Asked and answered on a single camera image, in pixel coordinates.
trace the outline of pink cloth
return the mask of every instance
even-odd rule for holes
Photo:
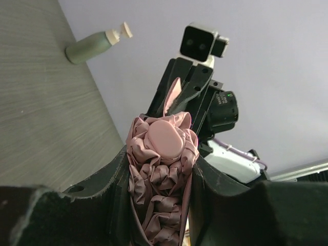
[[[164,158],[156,151],[148,129],[159,120],[169,122],[172,129],[167,131],[175,131],[182,140],[183,147],[176,156]],[[184,192],[190,193],[191,182],[188,180],[199,156],[198,138],[190,126],[188,112],[146,120],[138,117],[131,125],[126,140],[130,163],[129,192],[137,223],[149,245],[179,246],[182,243],[188,213],[182,210],[188,210],[186,203],[189,203],[189,196],[185,198]]]

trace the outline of cable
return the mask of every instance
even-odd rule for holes
[[[265,164],[263,161],[259,160],[257,157],[250,157],[249,155],[245,154],[245,152],[242,152],[240,150],[237,150],[236,148],[233,148],[232,145],[227,145],[224,142],[221,142],[220,140],[214,138],[213,141],[220,145],[221,147],[224,147],[226,150],[231,151],[241,157],[246,158],[247,160],[251,160],[252,162],[259,163],[260,165],[264,166],[264,170],[268,169],[267,164]]]

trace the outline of screw hole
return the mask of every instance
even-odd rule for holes
[[[68,193],[75,193],[75,192],[80,192],[80,191],[83,191],[83,190],[84,190],[83,186],[73,186],[73,187],[70,188]]]

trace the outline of camera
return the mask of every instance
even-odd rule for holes
[[[210,55],[223,57],[228,43],[229,39],[220,36],[218,31],[191,23],[184,30],[180,54],[204,63]]]

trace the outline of green bottle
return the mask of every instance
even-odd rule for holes
[[[66,58],[73,64],[84,63],[118,43],[121,34],[129,38],[133,36],[125,22],[121,25],[120,33],[114,29],[98,32],[68,46],[65,49]]]

